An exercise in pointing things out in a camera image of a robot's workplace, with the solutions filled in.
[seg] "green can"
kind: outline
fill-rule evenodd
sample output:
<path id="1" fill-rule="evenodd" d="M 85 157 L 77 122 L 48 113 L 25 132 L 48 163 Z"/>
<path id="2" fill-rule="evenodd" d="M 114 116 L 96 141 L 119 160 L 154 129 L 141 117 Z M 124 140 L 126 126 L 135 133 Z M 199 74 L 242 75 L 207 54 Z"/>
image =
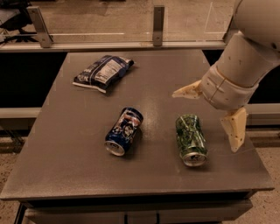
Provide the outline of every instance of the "green can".
<path id="1" fill-rule="evenodd" d="M 182 115 L 176 120 L 179 155 L 187 166 L 200 166 L 207 161 L 207 149 L 200 119 L 196 115 Z"/>

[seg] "tiled floor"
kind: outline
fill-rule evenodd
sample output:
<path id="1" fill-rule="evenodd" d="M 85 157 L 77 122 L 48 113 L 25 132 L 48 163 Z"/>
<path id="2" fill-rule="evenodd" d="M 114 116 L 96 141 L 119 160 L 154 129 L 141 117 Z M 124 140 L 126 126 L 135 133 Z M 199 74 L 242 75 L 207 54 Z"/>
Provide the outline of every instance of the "tiled floor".
<path id="1" fill-rule="evenodd" d="M 234 0 L 57 0 L 39 5 L 48 31 L 57 42 L 151 41 L 153 5 L 165 6 L 164 41 L 221 39 L 228 27 Z M 279 128 L 248 129 L 275 185 L 271 192 L 252 197 L 254 207 L 235 221 L 224 223 L 277 224 L 280 222 Z M 10 140 L 1 139 L 3 143 Z M 18 155 L 0 153 L 0 192 Z M 0 201 L 0 223 L 13 223 L 17 202 Z"/>

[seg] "gray tabletop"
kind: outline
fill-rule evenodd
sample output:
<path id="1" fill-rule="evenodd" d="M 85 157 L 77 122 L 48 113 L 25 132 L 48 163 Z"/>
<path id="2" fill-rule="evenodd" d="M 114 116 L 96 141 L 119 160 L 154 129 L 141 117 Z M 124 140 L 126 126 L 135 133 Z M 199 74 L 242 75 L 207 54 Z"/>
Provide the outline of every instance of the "gray tabletop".
<path id="1" fill-rule="evenodd" d="M 105 54 L 136 63 L 109 93 L 76 87 L 74 76 Z M 172 98 L 209 68 L 199 50 L 69 53 L 47 96 L 1 198 L 71 199 L 119 195 L 227 193 L 270 190 L 270 175 L 251 141 L 230 150 L 219 118 L 203 99 Z M 124 107 L 143 114 L 141 130 L 123 157 L 105 150 L 104 139 Z M 201 120 L 208 160 L 186 167 L 179 157 L 175 121 Z"/>

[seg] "table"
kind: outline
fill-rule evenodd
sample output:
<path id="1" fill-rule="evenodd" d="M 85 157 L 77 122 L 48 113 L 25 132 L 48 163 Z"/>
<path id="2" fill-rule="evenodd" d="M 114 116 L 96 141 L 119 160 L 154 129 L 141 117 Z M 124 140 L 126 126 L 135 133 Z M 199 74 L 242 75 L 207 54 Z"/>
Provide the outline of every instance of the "table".
<path id="1" fill-rule="evenodd" d="M 105 54 L 136 63 L 106 94 L 76 87 L 74 76 Z M 234 220 L 257 191 L 272 190 L 270 175 L 248 137 L 233 153 L 206 101 L 172 98 L 201 78 L 209 64 L 200 50 L 70 52 L 59 70 L 1 193 L 28 207 L 35 223 L 182 223 Z M 130 150 L 116 157 L 104 138 L 124 107 L 143 114 Z M 186 167 L 175 121 L 201 120 L 208 160 Z"/>

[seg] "soda can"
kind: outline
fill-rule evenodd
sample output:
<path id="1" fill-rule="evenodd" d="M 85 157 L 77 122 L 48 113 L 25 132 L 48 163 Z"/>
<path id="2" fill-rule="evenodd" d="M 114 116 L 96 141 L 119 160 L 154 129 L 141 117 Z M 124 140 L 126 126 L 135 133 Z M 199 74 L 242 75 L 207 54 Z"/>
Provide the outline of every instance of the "soda can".
<path id="1" fill-rule="evenodd" d="M 182 115 L 176 120 L 179 155 L 187 166 L 200 166 L 207 161 L 205 138 L 196 115 Z"/>
<path id="2" fill-rule="evenodd" d="M 130 148 L 143 116 L 134 108 L 124 108 L 118 121 L 105 137 L 106 149 L 116 156 L 123 156 Z"/>

